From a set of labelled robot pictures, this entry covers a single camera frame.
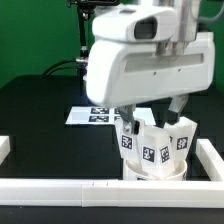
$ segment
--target paper cup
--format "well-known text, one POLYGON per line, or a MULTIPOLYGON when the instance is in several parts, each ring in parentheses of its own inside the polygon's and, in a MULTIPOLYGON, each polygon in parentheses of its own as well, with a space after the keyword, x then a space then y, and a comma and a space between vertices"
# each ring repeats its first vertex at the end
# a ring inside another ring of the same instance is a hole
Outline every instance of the paper cup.
POLYGON ((160 179, 142 171, 140 164, 134 164, 127 160, 123 162, 123 180, 145 180, 145 181, 185 181, 187 175, 187 162, 180 161, 179 166, 170 176, 160 179))
POLYGON ((123 180, 160 180, 158 177, 154 177, 142 171, 140 164, 135 164, 124 160, 123 162, 123 180))
POLYGON ((176 170, 164 180, 167 181, 185 181, 187 177, 187 162, 182 160, 178 162, 176 170))

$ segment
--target black tabletop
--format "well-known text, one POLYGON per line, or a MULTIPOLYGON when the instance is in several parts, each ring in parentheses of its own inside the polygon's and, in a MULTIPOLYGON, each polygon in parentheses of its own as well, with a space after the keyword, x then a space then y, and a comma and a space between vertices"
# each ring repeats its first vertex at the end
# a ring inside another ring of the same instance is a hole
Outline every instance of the black tabletop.
MULTIPOLYGON (((170 99, 150 106, 158 126, 170 99)), ((78 77, 21 76, 0 90, 0 135, 11 152, 1 178, 122 179, 114 126, 66 126, 72 106, 89 104, 78 77)), ((216 89, 191 94, 183 115, 196 121, 196 138, 208 138, 223 156, 224 96, 216 89)), ((194 154, 188 180, 208 180, 194 154)), ((223 223, 222 209, 0 207, 0 223, 223 223)))

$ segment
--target green wall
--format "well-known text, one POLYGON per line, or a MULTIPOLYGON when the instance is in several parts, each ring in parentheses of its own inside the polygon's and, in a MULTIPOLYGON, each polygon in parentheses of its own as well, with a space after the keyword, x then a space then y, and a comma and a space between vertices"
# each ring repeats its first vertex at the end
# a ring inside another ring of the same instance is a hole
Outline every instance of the green wall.
MULTIPOLYGON (((203 0, 201 15, 217 14, 221 4, 203 0)), ((214 84, 224 92, 223 25, 224 20, 209 27, 216 43, 214 84)), ((91 22, 86 27, 89 45, 90 27, 91 22)), ((58 61, 78 56, 79 49, 76 7, 68 9, 66 0, 0 1, 0 87, 16 76, 41 74, 58 61)))

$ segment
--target cable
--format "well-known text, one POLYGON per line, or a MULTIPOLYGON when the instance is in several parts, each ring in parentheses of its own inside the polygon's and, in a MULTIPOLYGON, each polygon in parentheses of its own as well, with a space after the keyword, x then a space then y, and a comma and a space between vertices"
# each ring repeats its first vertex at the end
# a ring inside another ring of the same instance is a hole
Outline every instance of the cable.
POLYGON ((53 73, 60 71, 60 70, 69 70, 69 69, 76 69, 77 66, 70 66, 70 67, 61 67, 51 70, 47 75, 52 75, 53 73))
POLYGON ((45 70, 45 71, 43 72, 42 75, 44 75, 44 76, 45 76, 45 75, 48 75, 48 73, 51 72, 53 69, 55 69, 55 68, 57 68, 57 67, 59 67, 59 66, 61 66, 61 65, 68 64, 68 63, 73 63, 73 62, 76 62, 76 60, 71 59, 71 60, 60 61, 60 62, 58 62, 58 63, 52 65, 52 66, 51 66, 50 68, 48 68, 47 70, 45 70))
POLYGON ((198 22, 199 23, 209 23, 209 24, 211 24, 211 23, 215 23, 215 22, 219 21, 222 17, 224 17, 224 2, 223 2, 223 5, 222 5, 222 8, 221 8, 220 12, 216 16, 214 16, 212 18, 199 17, 198 22))

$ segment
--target white paper sheet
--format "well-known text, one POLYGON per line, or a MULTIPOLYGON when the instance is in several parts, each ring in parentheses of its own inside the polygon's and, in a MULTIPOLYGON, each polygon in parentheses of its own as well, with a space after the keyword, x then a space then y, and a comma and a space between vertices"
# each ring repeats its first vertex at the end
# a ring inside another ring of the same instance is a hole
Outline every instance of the white paper sheet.
MULTIPOLYGON (((151 108, 136 108, 133 115, 135 118, 144 119, 146 125, 155 125, 151 108)), ((120 114, 116 108, 72 107, 65 124, 106 125, 114 124, 114 121, 119 118, 120 114)))

